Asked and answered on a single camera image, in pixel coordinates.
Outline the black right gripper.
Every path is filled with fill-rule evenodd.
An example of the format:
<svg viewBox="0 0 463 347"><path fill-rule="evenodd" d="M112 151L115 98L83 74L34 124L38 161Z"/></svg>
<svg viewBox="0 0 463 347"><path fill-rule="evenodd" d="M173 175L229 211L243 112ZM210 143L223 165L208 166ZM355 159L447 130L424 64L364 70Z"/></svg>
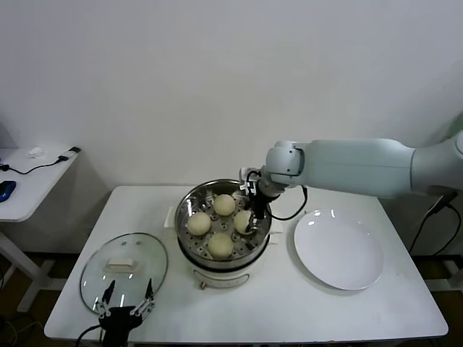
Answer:
<svg viewBox="0 0 463 347"><path fill-rule="evenodd" d="M246 234L253 234L259 229L259 220L265 218L266 210L268 206L268 197L265 196L262 192L257 191L255 194L250 195L249 200L241 200L239 202L239 210L252 210L254 215L251 215L246 229Z"/></svg>

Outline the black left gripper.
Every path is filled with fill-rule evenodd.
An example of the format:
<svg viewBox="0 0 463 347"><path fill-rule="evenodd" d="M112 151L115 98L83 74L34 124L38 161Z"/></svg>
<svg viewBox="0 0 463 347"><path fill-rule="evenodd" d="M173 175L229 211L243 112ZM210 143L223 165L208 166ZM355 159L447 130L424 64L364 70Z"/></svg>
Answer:
<svg viewBox="0 0 463 347"><path fill-rule="evenodd" d="M154 290L152 280L148 281L145 298L136 306L110 307L115 289L115 280L104 290L100 299L95 301L93 309L99 316L98 322L104 330L103 347L127 347L130 332L139 327L154 309Z"/></svg>

